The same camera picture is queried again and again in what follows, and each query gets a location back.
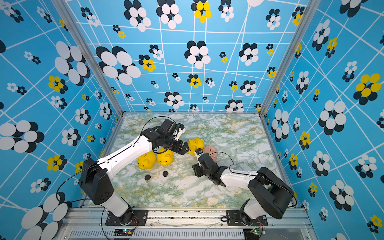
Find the yellow piggy bank back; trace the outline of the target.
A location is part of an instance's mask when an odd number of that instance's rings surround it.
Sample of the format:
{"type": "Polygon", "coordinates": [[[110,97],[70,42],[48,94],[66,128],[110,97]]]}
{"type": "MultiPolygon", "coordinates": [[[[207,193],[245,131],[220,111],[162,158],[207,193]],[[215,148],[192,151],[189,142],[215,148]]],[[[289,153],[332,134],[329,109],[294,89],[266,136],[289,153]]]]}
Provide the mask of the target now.
{"type": "Polygon", "coordinates": [[[205,147],[205,143],[204,143],[203,139],[195,138],[195,139],[189,140],[189,151],[188,151],[188,153],[194,156],[195,155],[195,151],[197,149],[202,149],[203,150],[204,147],[205,147]]]}

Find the yellow piggy bank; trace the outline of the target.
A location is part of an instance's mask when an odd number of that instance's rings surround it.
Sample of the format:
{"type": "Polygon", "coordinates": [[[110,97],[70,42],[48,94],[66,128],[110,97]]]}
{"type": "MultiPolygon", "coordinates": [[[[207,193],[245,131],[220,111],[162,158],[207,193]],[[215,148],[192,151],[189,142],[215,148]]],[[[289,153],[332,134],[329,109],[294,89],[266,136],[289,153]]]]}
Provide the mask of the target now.
{"type": "Polygon", "coordinates": [[[141,170],[150,170],[156,163],[156,154],[150,151],[140,157],[138,157],[138,167],[141,170]]]}
{"type": "Polygon", "coordinates": [[[173,163],[174,153],[171,150],[161,148],[157,154],[157,162],[161,166],[168,166],[173,163]]]}
{"type": "Polygon", "coordinates": [[[202,149],[203,150],[204,147],[205,147],[205,143],[204,143],[203,139],[195,138],[195,139],[189,140],[189,151],[188,151],[188,153],[194,156],[195,155],[195,151],[197,149],[202,149]]]}

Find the yellow piggy bank front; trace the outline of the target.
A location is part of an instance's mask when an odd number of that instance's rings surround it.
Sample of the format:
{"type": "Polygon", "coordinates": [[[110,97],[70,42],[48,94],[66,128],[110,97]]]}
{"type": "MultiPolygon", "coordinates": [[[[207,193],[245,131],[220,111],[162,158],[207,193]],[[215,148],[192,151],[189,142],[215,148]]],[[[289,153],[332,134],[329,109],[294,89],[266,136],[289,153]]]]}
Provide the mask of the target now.
{"type": "Polygon", "coordinates": [[[141,170],[150,170],[156,163],[156,154],[150,151],[140,157],[138,157],[138,167],[141,170]]]}

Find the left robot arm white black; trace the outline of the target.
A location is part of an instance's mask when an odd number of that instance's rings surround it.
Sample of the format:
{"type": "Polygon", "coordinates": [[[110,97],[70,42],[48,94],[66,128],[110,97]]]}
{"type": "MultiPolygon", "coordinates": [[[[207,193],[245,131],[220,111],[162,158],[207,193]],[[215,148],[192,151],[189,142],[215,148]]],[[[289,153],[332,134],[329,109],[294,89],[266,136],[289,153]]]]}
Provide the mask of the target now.
{"type": "Polygon", "coordinates": [[[152,150],[164,148],[185,155],[189,144],[180,140],[185,130],[183,124],[166,118],[161,126],[141,130],[135,140],[114,153],[97,161],[86,160],[80,172],[80,188],[95,205],[104,207],[116,217],[120,225],[128,225],[134,218],[133,208],[115,192],[111,180],[131,162],[152,150]]]}

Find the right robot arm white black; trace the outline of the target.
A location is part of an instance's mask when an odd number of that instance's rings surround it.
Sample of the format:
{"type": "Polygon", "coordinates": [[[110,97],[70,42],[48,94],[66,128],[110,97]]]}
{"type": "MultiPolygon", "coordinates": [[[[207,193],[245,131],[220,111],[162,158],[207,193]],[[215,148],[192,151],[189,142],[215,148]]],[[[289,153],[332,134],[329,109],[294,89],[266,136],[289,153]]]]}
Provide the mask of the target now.
{"type": "Polygon", "coordinates": [[[193,169],[198,178],[206,176],[217,186],[248,189],[253,194],[254,198],[248,199],[235,217],[247,226],[266,214],[280,220],[294,198],[293,190],[268,168],[262,167],[255,174],[235,172],[219,166],[201,149],[195,151],[195,156],[198,163],[193,169]]]}

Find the pink piggy bank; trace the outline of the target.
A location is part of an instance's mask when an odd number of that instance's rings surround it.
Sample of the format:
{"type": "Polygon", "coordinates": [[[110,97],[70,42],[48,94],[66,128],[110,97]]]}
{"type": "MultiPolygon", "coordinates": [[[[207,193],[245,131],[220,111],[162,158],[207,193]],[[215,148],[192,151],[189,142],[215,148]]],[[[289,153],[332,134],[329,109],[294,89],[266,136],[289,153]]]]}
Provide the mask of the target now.
{"type": "Polygon", "coordinates": [[[209,146],[204,147],[203,152],[209,154],[214,162],[217,161],[218,150],[214,146],[209,145],[209,146]]]}

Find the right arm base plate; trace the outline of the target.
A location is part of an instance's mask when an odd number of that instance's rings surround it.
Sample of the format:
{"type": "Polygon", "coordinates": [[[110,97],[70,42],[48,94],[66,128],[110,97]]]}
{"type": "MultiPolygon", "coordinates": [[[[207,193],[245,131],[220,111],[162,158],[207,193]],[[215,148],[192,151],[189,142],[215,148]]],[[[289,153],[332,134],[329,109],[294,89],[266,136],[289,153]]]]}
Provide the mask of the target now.
{"type": "Polygon", "coordinates": [[[241,210],[226,210],[227,224],[230,227],[267,227],[268,220],[266,215],[256,219],[251,219],[241,210]]]}

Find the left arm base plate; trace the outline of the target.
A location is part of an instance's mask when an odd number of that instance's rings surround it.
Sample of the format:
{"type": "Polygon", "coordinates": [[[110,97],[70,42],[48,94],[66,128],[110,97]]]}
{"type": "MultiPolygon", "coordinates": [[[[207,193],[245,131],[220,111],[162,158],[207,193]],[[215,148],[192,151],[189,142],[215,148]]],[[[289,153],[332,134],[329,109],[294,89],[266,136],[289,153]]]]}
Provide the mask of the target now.
{"type": "Polygon", "coordinates": [[[148,219],[148,210],[131,210],[121,217],[108,211],[106,226],[145,226],[148,219]]]}

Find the aluminium front rail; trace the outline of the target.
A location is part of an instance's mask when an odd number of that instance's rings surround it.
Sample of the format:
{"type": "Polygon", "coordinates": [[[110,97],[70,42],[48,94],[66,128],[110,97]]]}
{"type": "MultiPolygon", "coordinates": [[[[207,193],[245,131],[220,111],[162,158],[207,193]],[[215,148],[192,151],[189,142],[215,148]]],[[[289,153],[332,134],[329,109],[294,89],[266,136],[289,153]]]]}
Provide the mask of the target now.
{"type": "Polygon", "coordinates": [[[252,226],[230,218],[235,209],[137,209],[140,222],[107,226],[101,208],[71,210],[58,240],[316,240],[303,209],[288,209],[281,220],[259,217],[252,226]]]}

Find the left aluminium corner post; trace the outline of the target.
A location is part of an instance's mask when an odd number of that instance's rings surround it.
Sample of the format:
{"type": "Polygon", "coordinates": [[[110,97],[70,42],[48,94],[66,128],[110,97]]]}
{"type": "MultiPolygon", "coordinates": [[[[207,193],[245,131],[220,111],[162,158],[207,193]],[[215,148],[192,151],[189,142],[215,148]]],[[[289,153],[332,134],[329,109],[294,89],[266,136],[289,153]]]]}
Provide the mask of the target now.
{"type": "Polygon", "coordinates": [[[112,93],[111,86],[109,85],[104,73],[100,69],[98,62],[96,61],[93,52],[91,51],[87,41],[84,37],[84,34],[81,32],[79,26],[77,25],[73,14],[70,13],[69,7],[66,5],[65,1],[52,1],[55,8],[57,9],[59,15],[64,19],[65,24],[69,28],[71,36],[75,40],[77,46],[84,54],[86,61],[89,63],[90,69],[95,74],[96,79],[98,80],[100,86],[105,92],[106,96],[109,98],[111,105],[115,108],[117,114],[121,118],[124,115],[124,111],[119,104],[117,98],[112,93]]]}

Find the aluminium corner post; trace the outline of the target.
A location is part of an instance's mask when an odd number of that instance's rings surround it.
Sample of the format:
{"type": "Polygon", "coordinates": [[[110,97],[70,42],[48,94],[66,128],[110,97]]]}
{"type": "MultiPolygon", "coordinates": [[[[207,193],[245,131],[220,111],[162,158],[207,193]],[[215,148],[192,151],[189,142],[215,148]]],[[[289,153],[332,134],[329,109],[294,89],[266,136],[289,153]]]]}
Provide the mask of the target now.
{"type": "Polygon", "coordinates": [[[297,47],[299,46],[299,44],[301,43],[301,40],[303,39],[315,13],[316,13],[316,10],[320,4],[320,0],[312,0],[312,1],[309,1],[307,7],[305,8],[305,13],[304,13],[304,16],[301,20],[301,23],[299,24],[299,26],[297,27],[294,35],[293,35],[293,38],[285,52],[285,55],[282,59],[282,62],[278,68],[278,72],[277,72],[277,75],[276,77],[274,78],[274,80],[272,81],[271,83],[271,86],[269,88],[269,91],[266,95],[266,98],[262,104],[262,109],[260,111],[260,118],[262,118],[265,114],[265,112],[268,110],[268,107],[270,105],[270,103],[272,102],[273,98],[274,98],[274,95],[275,95],[275,91],[277,89],[277,87],[279,86],[279,84],[281,83],[283,77],[284,77],[284,74],[286,73],[291,61],[293,60],[293,57],[294,57],[294,53],[297,49],[297,47]]]}
{"type": "Polygon", "coordinates": [[[121,118],[124,115],[124,111],[119,104],[117,98],[112,93],[111,86],[109,85],[104,73],[100,69],[98,62],[96,61],[93,52],[91,51],[87,41],[84,37],[84,34],[81,32],[79,26],[77,25],[73,14],[70,13],[69,7],[66,5],[65,1],[52,1],[55,8],[57,9],[59,15],[64,19],[65,24],[69,28],[71,36],[75,40],[77,46],[84,54],[86,61],[89,63],[90,69],[95,74],[96,79],[98,80],[100,86],[105,92],[106,96],[109,98],[111,105],[115,108],[117,114],[121,118]]]}

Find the right aluminium corner post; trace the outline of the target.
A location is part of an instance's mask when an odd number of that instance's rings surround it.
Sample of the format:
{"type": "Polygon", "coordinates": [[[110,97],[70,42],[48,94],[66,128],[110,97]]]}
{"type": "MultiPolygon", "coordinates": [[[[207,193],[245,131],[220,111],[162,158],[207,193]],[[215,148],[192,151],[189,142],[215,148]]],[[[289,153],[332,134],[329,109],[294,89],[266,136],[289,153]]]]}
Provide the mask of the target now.
{"type": "Polygon", "coordinates": [[[293,57],[294,57],[294,53],[297,49],[297,47],[299,46],[299,44],[301,43],[301,40],[303,39],[315,13],[316,13],[316,10],[320,4],[320,0],[312,0],[312,1],[309,1],[307,7],[305,8],[305,13],[304,13],[304,16],[301,20],[301,23],[299,24],[299,26],[297,27],[294,35],[293,35],[293,38],[285,52],[285,55],[282,59],[282,62],[278,68],[278,72],[277,72],[277,75],[276,77],[274,78],[274,80],[272,81],[271,83],[271,86],[269,88],[269,91],[266,95],[266,98],[262,104],[262,109],[260,111],[260,118],[262,118],[265,114],[265,112],[268,110],[268,107],[270,105],[270,103],[272,102],[273,98],[274,98],[274,95],[275,95],[275,91],[277,89],[277,87],[279,86],[279,84],[281,83],[283,77],[284,77],[284,74],[286,73],[291,61],[293,60],[293,57]]]}

